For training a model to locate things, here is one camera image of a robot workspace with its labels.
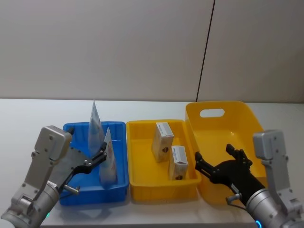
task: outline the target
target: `white box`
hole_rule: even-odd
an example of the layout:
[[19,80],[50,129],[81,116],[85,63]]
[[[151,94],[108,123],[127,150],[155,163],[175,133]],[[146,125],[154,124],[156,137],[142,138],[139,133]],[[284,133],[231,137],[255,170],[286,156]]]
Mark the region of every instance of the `white box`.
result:
[[156,123],[152,151],[157,162],[169,160],[173,138],[173,132],[167,122]]
[[169,179],[183,180],[186,178],[188,161],[184,146],[173,146],[170,153],[169,161]]

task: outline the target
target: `blue bin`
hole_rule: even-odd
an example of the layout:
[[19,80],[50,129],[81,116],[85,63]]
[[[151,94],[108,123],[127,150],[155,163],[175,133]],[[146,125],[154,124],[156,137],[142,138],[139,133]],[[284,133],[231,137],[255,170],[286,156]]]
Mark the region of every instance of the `blue bin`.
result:
[[[81,150],[90,157],[88,150],[88,129],[89,122],[68,123],[63,126],[63,130],[74,127],[73,140],[71,147]],[[106,133],[110,128],[113,142],[113,149],[117,166],[117,184],[104,189],[99,181],[99,166],[95,167],[90,174],[77,174],[69,182],[69,186],[80,186],[78,195],[69,195],[70,192],[63,191],[60,197],[60,204],[65,206],[83,205],[92,203],[111,203],[120,202],[126,199],[127,189],[129,187],[128,159],[126,145],[125,123],[123,122],[102,122],[102,128]]]

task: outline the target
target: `gray wall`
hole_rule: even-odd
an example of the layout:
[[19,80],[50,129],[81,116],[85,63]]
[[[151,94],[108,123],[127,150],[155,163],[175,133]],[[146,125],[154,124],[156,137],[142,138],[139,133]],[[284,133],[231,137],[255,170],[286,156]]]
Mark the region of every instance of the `gray wall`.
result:
[[2,0],[0,97],[303,102],[304,2],[216,0],[207,41],[213,3]]

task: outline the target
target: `white table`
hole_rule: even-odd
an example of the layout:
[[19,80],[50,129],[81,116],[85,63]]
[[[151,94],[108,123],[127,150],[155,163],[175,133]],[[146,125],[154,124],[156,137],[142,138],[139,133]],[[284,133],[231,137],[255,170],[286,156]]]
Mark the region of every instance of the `white table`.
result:
[[[186,102],[97,101],[104,121],[184,119]],[[288,168],[294,193],[303,201],[304,104],[248,104],[264,129],[285,133]],[[0,99],[0,213],[25,178],[30,153],[43,126],[62,127],[68,122],[89,121],[92,101]],[[229,206],[213,207],[198,201],[163,205],[124,203],[62,207],[57,204],[43,228],[87,227],[217,227],[255,228],[244,211]]]

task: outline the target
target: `yellow bin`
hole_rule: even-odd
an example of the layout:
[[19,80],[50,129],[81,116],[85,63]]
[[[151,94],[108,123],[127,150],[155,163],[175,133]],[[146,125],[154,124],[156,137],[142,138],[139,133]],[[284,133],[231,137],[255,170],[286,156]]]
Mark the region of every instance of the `yellow bin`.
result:
[[[243,149],[253,165],[252,174],[266,185],[265,168],[256,158],[253,133],[262,131],[250,108],[240,101],[196,102],[186,106],[186,126],[194,151],[199,151],[205,161],[213,166],[231,160],[226,152],[230,143]],[[199,192],[209,204],[226,204],[225,198],[232,194],[228,187],[212,184],[202,175]]]
[[[185,147],[188,160],[185,180],[169,180],[169,162],[155,161],[151,145],[156,122],[168,122],[174,134],[173,145]],[[134,201],[180,200],[197,197],[196,187],[201,177],[195,170],[194,151],[184,121],[131,121],[127,123],[127,140],[131,195]]]

